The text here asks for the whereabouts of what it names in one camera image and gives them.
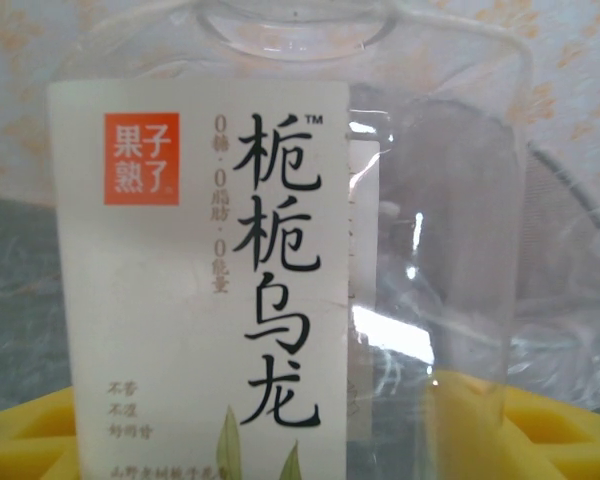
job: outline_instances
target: patterned wallpaper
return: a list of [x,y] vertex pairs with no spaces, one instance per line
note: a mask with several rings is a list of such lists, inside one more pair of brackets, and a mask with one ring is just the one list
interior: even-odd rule
[[[0,0],[0,196],[50,203],[40,100],[77,34],[139,0]],[[600,0],[431,0],[509,28],[536,60],[529,135],[600,196]]]

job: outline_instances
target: yellow base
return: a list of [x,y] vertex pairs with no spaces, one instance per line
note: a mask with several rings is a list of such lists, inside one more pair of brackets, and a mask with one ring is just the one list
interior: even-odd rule
[[[427,432],[445,480],[600,480],[600,415],[508,387],[490,424],[486,384],[436,374]],[[0,480],[79,480],[73,392],[0,412]]]

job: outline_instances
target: orange logo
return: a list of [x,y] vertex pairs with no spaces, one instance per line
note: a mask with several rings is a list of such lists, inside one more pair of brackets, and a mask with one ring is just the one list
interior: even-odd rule
[[105,115],[105,205],[178,205],[180,115]]

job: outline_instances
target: green leaf illustration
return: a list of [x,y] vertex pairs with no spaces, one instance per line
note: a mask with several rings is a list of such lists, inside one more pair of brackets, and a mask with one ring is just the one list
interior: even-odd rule
[[242,465],[240,461],[240,435],[238,424],[231,407],[227,409],[222,432],[218,439],[216,461],[223,480],[242,480]]
[[298,442],[296,442],[291,453],[289,453],[287,461],[284,462],[280,480],[302,480],[300,463],[298,462]]

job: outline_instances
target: bottle label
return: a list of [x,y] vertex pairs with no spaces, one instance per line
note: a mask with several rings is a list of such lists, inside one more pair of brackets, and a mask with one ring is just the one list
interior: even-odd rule
[[[195,78],[50,87],[84,478],[346,478],[348,95]],[[377,170],[365,178],[377,199]],[[373,264],[361,291],[372,257],[352,262]],[[370,406],[356,415],[368,435]]]

